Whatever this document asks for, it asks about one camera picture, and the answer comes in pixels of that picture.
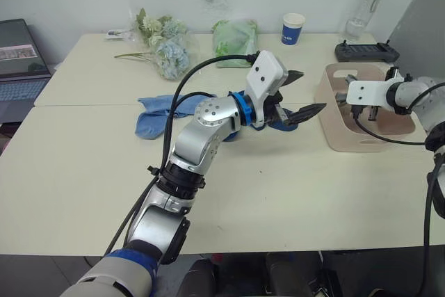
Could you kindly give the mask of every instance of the blue cloth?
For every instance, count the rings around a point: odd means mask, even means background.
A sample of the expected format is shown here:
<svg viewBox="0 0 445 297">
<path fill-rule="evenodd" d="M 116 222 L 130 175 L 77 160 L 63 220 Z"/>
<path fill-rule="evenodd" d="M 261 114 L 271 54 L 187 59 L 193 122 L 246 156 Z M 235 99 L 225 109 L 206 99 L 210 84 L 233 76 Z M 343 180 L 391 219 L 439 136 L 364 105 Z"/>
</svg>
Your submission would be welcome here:
<svg viewBox="0 0 445 297">
<path fill-rule="evenodd" d="M 155 139 L 164 132 L 167 117 L 172 105 L 173 95 L 159 95 L 157 97 L 144 97 L 138 101 L 144 105 L 145 111 L 141 113 L 136 121 L 135 134 L 144 139 Z M 189 97 L 183 101 L 175 111 L 175 118 L 185 118 L 195 113 L 196 106 L 208 99 L 204 95 Z"/>
</svg>

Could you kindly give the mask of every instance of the paper cup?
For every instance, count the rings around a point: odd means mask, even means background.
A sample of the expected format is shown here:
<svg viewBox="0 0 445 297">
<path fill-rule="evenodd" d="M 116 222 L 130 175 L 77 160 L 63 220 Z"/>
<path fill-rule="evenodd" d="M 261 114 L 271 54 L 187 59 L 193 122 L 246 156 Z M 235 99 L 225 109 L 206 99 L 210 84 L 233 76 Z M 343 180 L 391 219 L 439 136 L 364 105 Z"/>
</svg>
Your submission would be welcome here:
<svg viewBox="0 0 445 297">
<path fill-rule="evenodd" d="M 294 45 L 298 41 L 301 28 L 305 24 L 306 19 L 301 14 L 287 13 L 283 16 L 283 32 L 281 42 L 286 45 Z"/>
</svg>

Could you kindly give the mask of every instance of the blue ring joint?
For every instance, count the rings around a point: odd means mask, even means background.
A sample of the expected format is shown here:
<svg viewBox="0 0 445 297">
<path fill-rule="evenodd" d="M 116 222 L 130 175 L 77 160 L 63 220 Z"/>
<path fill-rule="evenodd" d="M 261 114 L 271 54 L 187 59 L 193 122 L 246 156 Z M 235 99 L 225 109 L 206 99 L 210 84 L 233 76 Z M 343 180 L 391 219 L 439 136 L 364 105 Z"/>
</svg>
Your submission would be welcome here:
<svg viewBox="0 0 445 297">
<path fill-rule="evenodd" d="M 115 250 L 114 252 L 107 254 L 106 257 L 120 257 L 122 259 L 127 259 L 140 264 L 142 267 L 147 269 L 152 277 L 152 283 L 154 284 L 154 280 L 156 279 L 156 270 L 158 268 L 158 262 L 154 258 L 129 248 Z"/>
<path fill-rule="evenodd" d="M 252 124 L 252 109 L 246 104 L 245 100 L 243 99 L 243 96 L 237 92 L 232 92 L 232 96 L 235 98 L 236 101 L 240 104 L 241 108 L 243 109 L 244 117 L 245 117 L 245 125 L 251 125 Z"/>
</svg>

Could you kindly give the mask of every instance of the white table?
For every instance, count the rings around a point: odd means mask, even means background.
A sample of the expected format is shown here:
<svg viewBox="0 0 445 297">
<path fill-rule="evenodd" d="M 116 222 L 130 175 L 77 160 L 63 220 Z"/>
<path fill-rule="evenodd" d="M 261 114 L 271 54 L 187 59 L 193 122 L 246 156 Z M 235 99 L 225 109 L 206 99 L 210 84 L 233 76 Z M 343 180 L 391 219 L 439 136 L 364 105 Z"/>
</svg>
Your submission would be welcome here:
<svg viewBox="0 0 445 297">
<path fill-rule="evenodd" d="M 200 60 L 214 57 L 211 34 L 195 35 Z M 361 42 L 374 43 L 372 35 L 364 34 Z M 280 58 L 288 70 L 300 70 L 305 76 L 280 90 L 285 102 L 313 102 L 315 88 L 325 66 L 336 63 L 335 45 L 338 34 L 302 34 L 297 45 L 283 45 L 278 34 L 259 35 L 259 48 Z M 177 81 L 166 81 L 153 65 L 141 61 L 114 58 L 135 52 L 123 41 L 108 41 L 103 34 L 81 37 L 51 81 L 36 99 L 36 106 L 138 104 L 139 97 L 173 94 Z M 203 90 L 225 96 L 228 90 L 245 88 L 248 69 L 204 68 L 186 84 L 183 93 Z"/>
<path fill-rule="evenodd" d="M 298 109 L 302 104 L 285 104 Z M 134 135 L 142 107 L 35 107 L 0 156 L 0 253 L 100 255 L 161 160 Z M 173 138 L 190 118 L 175 120 Z M 420 127 L 407 140 L 424 138 Z M 422 244 L 432 154 L 338 153 L 317 118 L 294 132 L 243 129 L 197 194 L 183 253 Z M 433 244 L 445 221 L 432 214 Z"/>
</svg>

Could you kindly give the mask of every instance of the floor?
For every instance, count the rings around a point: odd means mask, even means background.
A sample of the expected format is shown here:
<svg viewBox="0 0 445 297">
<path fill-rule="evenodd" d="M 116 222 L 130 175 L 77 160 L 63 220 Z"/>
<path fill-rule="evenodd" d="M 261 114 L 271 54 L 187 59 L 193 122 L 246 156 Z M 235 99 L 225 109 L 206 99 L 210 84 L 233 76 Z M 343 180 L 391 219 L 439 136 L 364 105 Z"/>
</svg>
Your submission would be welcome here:
<svg viewBox="0 0 445 297">
<path fill-rule="evenodd" d="M 249 258 L 258 253 L 223 255 L 222 258 Z M 400 296 L 413 296 L 421 278 L 421 248 L 323 252 L 325 268 L 337 271 L 344 297 L 367 297 L 376 287 Z M 210 255 L 182 255 L 159 269 L 154 297 L 175 296 L 188 269 L 198 259 Z M 294 252 L 293 260 L 306 281 L 312 281 L 321 267 L 317 252 Z M 88 257 L 95 264 L 98 257 Z M 445 246 L 431 249 L 431 281 L 427 296 L 444 296 Z M 42 257 L 0 255 L 0 287 L 4 297 L 56 297 L 74 284 L 89 266 L 82 257 Z"/>
</svg>

